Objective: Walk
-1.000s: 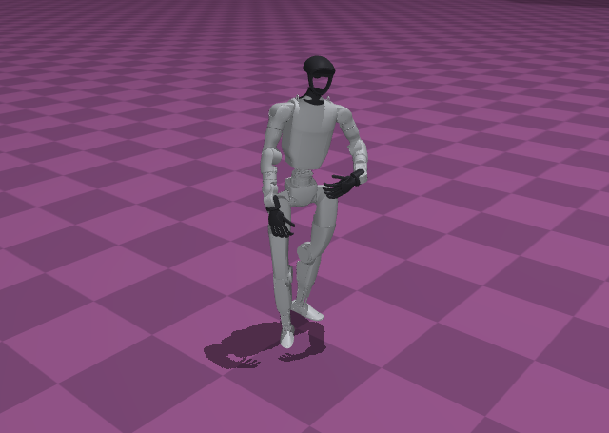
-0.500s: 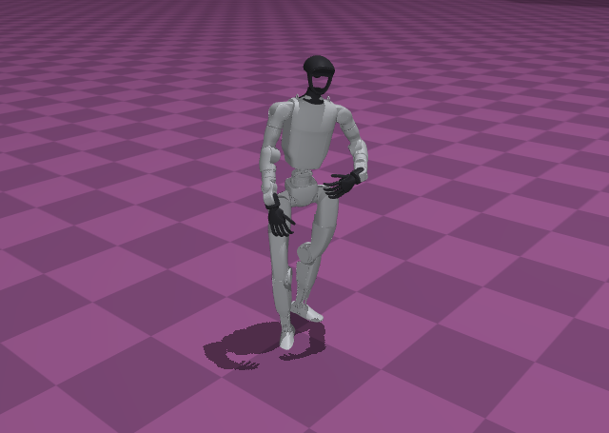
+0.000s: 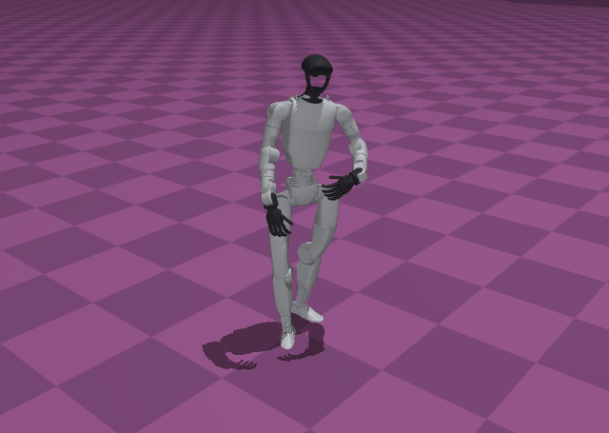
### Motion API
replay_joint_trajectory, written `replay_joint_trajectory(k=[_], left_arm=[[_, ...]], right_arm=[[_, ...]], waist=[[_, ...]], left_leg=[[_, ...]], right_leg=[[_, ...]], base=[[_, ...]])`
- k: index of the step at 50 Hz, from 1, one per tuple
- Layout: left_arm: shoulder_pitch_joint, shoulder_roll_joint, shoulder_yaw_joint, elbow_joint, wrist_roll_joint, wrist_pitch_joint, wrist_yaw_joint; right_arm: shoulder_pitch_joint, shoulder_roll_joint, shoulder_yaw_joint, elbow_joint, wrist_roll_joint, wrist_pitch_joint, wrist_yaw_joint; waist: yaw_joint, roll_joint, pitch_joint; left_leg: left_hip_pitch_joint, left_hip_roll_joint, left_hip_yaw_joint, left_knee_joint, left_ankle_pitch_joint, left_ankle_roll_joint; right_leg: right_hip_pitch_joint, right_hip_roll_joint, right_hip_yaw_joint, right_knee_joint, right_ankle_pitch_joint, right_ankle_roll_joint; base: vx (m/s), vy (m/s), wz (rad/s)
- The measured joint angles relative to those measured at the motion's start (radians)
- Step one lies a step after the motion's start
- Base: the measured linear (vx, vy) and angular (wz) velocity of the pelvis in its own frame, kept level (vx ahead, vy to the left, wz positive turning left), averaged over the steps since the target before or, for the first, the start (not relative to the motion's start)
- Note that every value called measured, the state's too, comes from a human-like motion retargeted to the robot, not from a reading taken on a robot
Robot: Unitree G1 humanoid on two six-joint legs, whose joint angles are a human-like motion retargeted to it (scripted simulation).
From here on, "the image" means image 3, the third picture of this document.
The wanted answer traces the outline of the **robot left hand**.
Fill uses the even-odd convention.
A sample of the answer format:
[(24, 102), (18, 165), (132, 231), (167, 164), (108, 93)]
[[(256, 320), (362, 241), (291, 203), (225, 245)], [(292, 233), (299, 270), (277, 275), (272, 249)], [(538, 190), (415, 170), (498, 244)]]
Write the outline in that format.
[[(323, 193), (330, 193), (330, 194), (325, 194), (324, 196), (326, 196), (327, 199), (330, 200), (330, 201), (337, 200), (337, 199), (341, 198), (354, 185), (356, 186), (356, 185), (358, 185), (360, 183), (359, 182), (359, 178), (357, 177), (357, 175), (360, 172), (362, 172), (362, 171), (363, 171), (363, 169), (361, 167), (358, 167), (358, 168), (354, 169), (353, 171), (351, 171), (349, 173), (349, 176), (348, 175), (345, 175), (345, 176), (329, 176), (329, 179), (340, 179), (340, 180), (338, 180), (337, 183), (334, 183), (334, 184), (331, 184), (331, 185), (322, 185), (322, 187), (325, 187), (325, 188), (332, 188), (332, 187), (334, 187), (334, 188), (329, 189), (329, 190), (322, 190)], [(335, 196), (335, 197), (333, 197), (333, 196)]]

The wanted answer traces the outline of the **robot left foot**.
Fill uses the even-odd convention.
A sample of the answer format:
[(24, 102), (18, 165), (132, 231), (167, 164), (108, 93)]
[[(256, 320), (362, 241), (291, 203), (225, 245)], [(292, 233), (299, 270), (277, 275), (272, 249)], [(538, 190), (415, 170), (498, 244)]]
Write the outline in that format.
[(292, 302), (291, 312), (313, 323), (320, 323), (324, 320), (324, 317), (314, 311), (309, 305), (303, 306), (301, 309), (298, 308), (296, 306), (296, 301)]

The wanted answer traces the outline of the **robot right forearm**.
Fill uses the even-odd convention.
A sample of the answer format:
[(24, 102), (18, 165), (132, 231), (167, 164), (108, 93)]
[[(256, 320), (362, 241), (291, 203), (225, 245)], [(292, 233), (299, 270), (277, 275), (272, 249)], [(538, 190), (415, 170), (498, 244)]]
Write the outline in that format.
[(275, 185), (275, 166), (269, 163), (270, 150), (263, 147), (260, 151), (258, 167), (261, 172), (260, 191), (262, 192), (262, 202), (265, 206), (272, 205), (271, 193), (276, 190)]

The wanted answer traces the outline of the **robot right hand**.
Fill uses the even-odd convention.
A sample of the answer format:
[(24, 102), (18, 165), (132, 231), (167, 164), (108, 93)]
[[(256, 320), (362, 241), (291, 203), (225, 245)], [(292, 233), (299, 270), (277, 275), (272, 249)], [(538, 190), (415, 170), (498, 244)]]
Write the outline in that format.
[[(291, 234), (292, 232), (288, 231), (286, 229), (284, 220), (287, 221), (292, 226), (293, 226), (293, 223), (290, 220), (288, 220), (282, 214), (282, 212), (277, 208), (278, 201), (277, 201), (276, 194), (274, 192), (271, 193), (271, 199), (273, 202), (272, 205), (269, 205), (269, 206), (264, 205), (264, 208), (267, 209), (266, 221), (268, 223), (268, 228), (269, 228), (270, 234), (273, 236), (277, 235), (279, 237), (281, 237), (281, 236), (285, 237), (285, 236), (287, 236), (287, 234)], [(274, 231), (273, 231), (273, 229), (274, 229)], [(278, 232), (278, 230), (280, 233)], [(287, 233), (287, 234), (285, 234), (285, 233)]]

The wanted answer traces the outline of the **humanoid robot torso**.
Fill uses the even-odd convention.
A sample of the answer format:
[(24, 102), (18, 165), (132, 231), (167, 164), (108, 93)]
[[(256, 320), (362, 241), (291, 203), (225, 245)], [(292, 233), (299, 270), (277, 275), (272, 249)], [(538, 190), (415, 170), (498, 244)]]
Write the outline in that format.
[(304, 207), (318, 201), (318, 182), (310, 168), (319, 168), (328, 153), (331, 136), (337, 116), (334, 103), (329, 96), (319, 99), (319, 104), (309, 103), (302, 98), (308, 95), (288, 98), (292, 102), (288, 117), (283, 120), (282, 149), (286, 161), (295, 169), (286, 178), (291, 206)]

